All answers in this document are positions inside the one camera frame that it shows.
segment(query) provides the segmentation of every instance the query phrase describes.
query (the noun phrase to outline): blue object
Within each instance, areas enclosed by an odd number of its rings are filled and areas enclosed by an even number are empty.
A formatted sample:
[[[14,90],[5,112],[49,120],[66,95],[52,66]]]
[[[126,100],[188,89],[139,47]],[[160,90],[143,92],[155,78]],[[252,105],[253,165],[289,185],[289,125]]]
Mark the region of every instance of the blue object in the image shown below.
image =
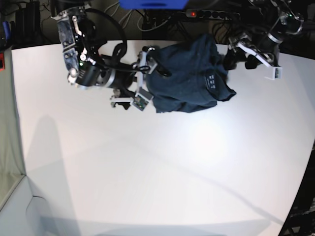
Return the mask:
[[[152,51],[157,62],[169,72],[163,77],[157,71],[147,75],[147,87],[160,112],[196,112],[228,101],[236,92],[225,81],[227,71],[209,34],[193,42],[184,42]]]
[[[10,25],[8,21],[3,21],[2,22],[3,29],[4,29],[4,35],[6,41],[8,41],[11,38],[11,30],[10,30]]]
[[[120,0],[126,9],[183,9],[188,0]]]

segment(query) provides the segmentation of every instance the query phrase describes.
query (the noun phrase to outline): white table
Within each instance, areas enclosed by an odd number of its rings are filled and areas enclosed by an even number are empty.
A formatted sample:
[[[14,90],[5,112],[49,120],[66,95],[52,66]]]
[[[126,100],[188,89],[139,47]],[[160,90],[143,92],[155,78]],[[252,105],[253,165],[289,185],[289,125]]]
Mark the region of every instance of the white table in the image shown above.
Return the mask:
[[[129,41],[124,62],[171,43]],[[70,86],[61,45],[12,54],[33,194],[68,236],[278,235],[314,143],[315,61],[281,55],[275,81],[240,63],[230,101],[156,114],[112,109],[110,89]]]

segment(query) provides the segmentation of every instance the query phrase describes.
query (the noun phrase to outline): table surface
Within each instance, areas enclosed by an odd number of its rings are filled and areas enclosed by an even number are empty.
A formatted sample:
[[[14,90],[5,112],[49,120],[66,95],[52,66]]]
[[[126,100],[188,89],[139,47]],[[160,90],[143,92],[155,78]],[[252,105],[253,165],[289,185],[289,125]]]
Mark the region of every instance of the table surface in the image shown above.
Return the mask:
[[[123,62],[172,43],[129,41]],[[240,63],[230,101],[156,114],[112,109],[111,89],[70,86],[61,45],[12,55],[32,191],[68,236],[278,235],[314,143],[315,61],[281,54],[275,81]]]

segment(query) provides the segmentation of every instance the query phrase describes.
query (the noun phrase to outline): power strip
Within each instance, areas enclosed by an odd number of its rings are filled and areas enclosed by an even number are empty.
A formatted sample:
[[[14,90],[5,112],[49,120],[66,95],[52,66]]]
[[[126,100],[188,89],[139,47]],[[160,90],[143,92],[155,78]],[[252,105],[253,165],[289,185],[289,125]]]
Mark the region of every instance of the power strip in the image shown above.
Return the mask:
[[[240,13],[233,13],[236,17],[240,18]],[[210,10],[186,10],[186,16],[189,18],[202,18],[213,20],[230,20],[228,12],[226,11],[210,11]]]

